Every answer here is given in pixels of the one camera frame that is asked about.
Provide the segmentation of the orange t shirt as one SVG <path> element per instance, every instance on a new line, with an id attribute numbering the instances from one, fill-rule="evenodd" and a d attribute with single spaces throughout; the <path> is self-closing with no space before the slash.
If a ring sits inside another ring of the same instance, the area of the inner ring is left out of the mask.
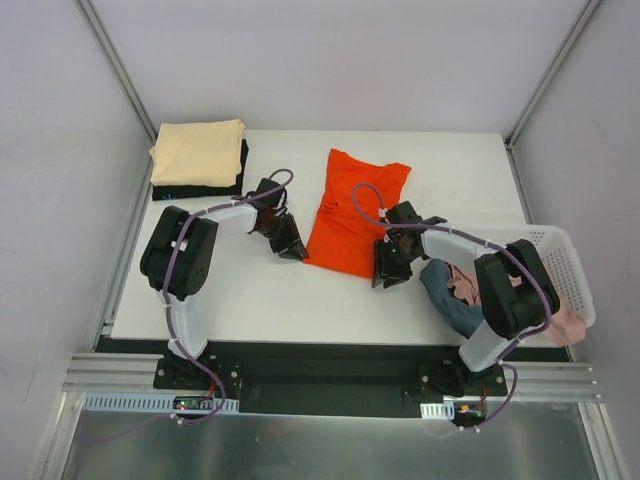
<path id="1" fill-rule="evenodd" d="M 384 236 L 384 229 L 363 216 L 376 219 L 380 208 L 396 205 L 410 172 L 401 163 L 376 166 L 331 150 L 305 262 L 370 279 L 374 241 Z"/>

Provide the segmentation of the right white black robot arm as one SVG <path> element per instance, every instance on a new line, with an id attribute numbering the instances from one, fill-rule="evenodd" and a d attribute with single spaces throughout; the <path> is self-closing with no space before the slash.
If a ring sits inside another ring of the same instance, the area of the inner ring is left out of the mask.
<path id="1" fill-rule="evenodd" d="M 422 218 L 408 201 L 379 215 L 385 233 L 374 243 L 372 284 L 404 283 L 412 263 L 425 261 L 421 284 L 441 317 L 465 339 L 450 369 L 457 392 L 469 395 L 481 388 L 485 370 L 559 310 L 553 282 L 530 241 L 484 240 L 440 217 Z"/>

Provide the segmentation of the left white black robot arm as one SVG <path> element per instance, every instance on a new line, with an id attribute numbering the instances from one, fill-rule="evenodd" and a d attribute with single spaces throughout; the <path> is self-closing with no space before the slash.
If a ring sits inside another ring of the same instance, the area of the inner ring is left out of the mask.
<path id="1" fill-rule="evenodd" d="M 273 177 L 263 178 L 255 191 L 195 213 L 168 206 L 153 230 L 140 271 L 162 302 L 168 349 L 181 358 L 176 375 L 188 388 L 202 388 L 211 377 L 210 363 L 200 357 L 208 343 L 208 321 L 196 305 L 196 296 L 207 281 L 219 228 L 257 233 L 284 259 L 308 257 L 288 211 L 286 186 Z"/>

